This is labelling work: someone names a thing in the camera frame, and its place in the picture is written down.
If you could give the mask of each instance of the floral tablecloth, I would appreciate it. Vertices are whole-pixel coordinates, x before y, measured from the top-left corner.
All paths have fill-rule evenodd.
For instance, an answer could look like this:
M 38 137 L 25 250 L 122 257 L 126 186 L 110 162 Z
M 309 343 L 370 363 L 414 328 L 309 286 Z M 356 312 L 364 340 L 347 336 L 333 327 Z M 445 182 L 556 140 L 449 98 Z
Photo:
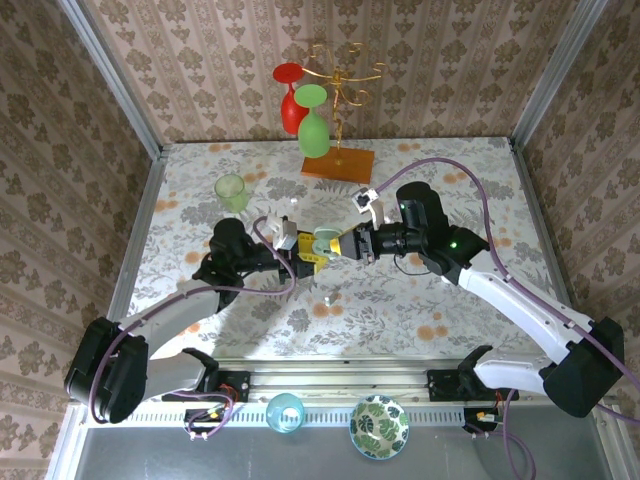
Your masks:
M 458 160 L 482 180 L 490 196 L 493 232 L 500 256 L 516 274 L 552 292 L 538 237 L 505 138 L 358 140 L 348 148 L 375 151 L 372 186 L 403 166 L 431 156 Z M 250 192 L 236 217 L 247 229 L 268 212 L 288 215 L 301 230 L 347 229 L 368 220 L 350 195 L 359 186 L 303 177 L 297 142 L 187 144 L 173 148 L 160 189 L 129 313 L 170 294 L 189 278 L 207 252 L 213 226 L 225 216 L 213 185 L 226 173 L 241 175 Z M 382 200 L 391 221 L 400 218 L 395 190 L 424 180 L 440 193 L 450 222 L 484 236 L 481 203 L 470 179 L 448 165 L 428 165 L 406 174 Z M 478 297 L 434 275 L 407 276 L 384 257 L 364 267 L 332 260 L 314 278 L 299 282 L 288 297 L 241 295 L 219 315 L 176 337 L 164 354 L 193 346 L 219 357 L 352 357 L 419 355 L 463 358 L 481 344 L 506 350 L 537 347 L 514 324 Z M 424 271 L 416 255 L 399 261 L 408 272 Z M 280 288 L 273 272 L 254 274 L 252 288 Z M 339 292 L 326 307 L 324 297 Z

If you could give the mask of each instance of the metal frame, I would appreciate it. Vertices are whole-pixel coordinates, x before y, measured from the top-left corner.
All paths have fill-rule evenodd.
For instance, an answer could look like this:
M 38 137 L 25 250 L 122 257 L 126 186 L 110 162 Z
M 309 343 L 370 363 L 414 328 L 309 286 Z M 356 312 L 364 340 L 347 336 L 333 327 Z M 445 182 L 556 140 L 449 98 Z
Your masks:
M 118 104 L 124 111 L 136 135 L 144 145 L 153 161 L 160 158 L 162 147 L 153 129 L 148 123 L 135 97 L 127 88 L 124 75 L 119 71 L 116 62 L 111 57 L 106 42 L 99 35 L 99 29 L 93 24 L 90 15 L 79 0 L 59 0 L 60 6 L 69 17 L 71 24 L 78 32 L 82 43 L 100 73 L 104 77 Z
M 607 3 L 608 0 L 581 0 L 578 3 L 511 134 L 517 146 L 526 145 L 533 135 Z
M 611 408 L 620 413 L 618 405 Z M 638 460 L 626 425 L 597 409 L 593 410 L 593 416 L 612 477 L 640 478 Z
M 46 480 L 75 478 L 87 439 L 87 413 L 84 405 L 72 403 L 67 407 L 56 446 L 51 454 Z
M 343 427 L 345 416 L 363 396 L 384 392 L 400 399 L 407 413 L 413 415 L 416 426 L 435 426 L 430 415 L 450 412 L 453 416 L 463 406 L 486 406 L 486 402 L 432 403 L 429 401 L 425 371 L 431 368 L 450 368 L 454 360 L 393 359 L 391 357 L 358 360 L 324 361 L 225 361 L 230 370 L 252 372 L 249 402 L 242 406 L 229 428 L 266 427 L 264 409 L 269 400 L 283 390 L 292 391 L 304 400 L 305 411 L 311 416 L 309 427 Z M 193 402 L 188 408 L 210 407 L 215 402 Z M 615 399 L 604 403 L 617 411 Z M 522 396 L 512 408 L 547 406 L 551 401 L 541 395 Z M 47 474 L 49 480 L 72 480 L 77 472 L 89 429 L 92 428 L 183 428 L 182 402 L 162 403 L 148 401 L 140 405 L 132 418 L 118 425 L 98 425 L 87 415 L 84 405 L 71 404 L 63 422 L 60 437 Z M 614 480 L 639 478 L 637 463 L 625 425 L 597 410 L 593 412 L 597 431 Z M 454 418 L 447 425 L 459 428 Z
M 513 141 L 511 140 L 509 141 L 509 144 L 511 145 L 513 161 L 516 165 L 518 176 L 520 177 L 522 190 L 524 191 L 524 196 L 527 200 L 527 204 L 529 205 L 529 212 L 531 213 L 531 218 L 533 219 L 533 225 L 536 229 L 536 233 L 538 234 L 538 238 L 540 239 L 542 254 L 544 255 L 545 262 L 547 263 L 547 268 L 549 269 L 549 278 L 551 278 L 553 290 L 556 292 L 556 296 L 559 302 L 570 306 L 571 297 L 569 296 L 569 292 L 567 291 L 567 287 L 562 276 L 562 270 L 560 269 L 560 264 L 558 263 L 558 259 L 553 250 L 551 235 L 549 235 L 547 224 L 544 221 L 542 209 L 540 208 L 540 203 L 538 202 L 538 197 L 536 195 L 535 189 L 533 188 L 533 182 L 531 181 L 529 170 L 527 169 L 527 165 L 524 161 L 524 156 L 522 155 L 522 149 L 514 145 Z
M 122 260 L 122 267 L 118 275 L 118 281 L 113 291 L 111 305 L 109 306 L 108 318 L 124 318 L 129 310 L 133 287 L 138 276 L 138 269 L 144 252 L 144 245 L 147 241 L 147 234 L 153 217 L 153 209 L 158 199 L 158 193 L 164 180 L 164 170 L 167 159 L 171 152 L 171 147 L 162 150 L 158 161 L 151 164 L 147 183 L 144 187 L 142 199 L 136 214 L 136 220 L 131 229 L 131 237 L 127 245 L 127 251 Z

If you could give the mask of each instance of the wooden base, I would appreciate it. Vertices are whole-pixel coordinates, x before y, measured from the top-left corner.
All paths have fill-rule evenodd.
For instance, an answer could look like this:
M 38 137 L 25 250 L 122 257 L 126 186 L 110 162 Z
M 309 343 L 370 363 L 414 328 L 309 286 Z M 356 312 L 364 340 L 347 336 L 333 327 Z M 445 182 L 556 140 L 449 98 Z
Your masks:
M 326 155 L 305 157 L 300 173 L 309 177 L 368 185 L 373 170 L 373 152 L 354 148 L 331 147 Z

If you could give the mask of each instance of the blue glass cup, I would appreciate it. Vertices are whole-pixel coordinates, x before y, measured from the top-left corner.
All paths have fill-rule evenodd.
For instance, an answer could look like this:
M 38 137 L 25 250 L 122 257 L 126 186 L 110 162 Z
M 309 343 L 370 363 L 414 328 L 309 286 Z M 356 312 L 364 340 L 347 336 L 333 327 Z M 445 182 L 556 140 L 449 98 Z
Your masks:
M 267 424 L 276 432 L 295 432 L 304 422 L 304 406 L 298 397 L 281 393 L 267 406 Z

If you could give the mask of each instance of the green and white plate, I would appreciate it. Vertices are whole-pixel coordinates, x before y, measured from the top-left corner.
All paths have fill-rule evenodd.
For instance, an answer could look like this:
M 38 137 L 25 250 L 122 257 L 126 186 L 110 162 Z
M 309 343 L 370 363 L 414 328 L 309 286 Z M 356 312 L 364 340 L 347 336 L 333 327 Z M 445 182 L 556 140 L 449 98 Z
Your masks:
M 371 395 L 353 409 L 349 431 L 360 453 L 374 460 L 387 460 L 407 443 L 409 418 L 391 397 Z

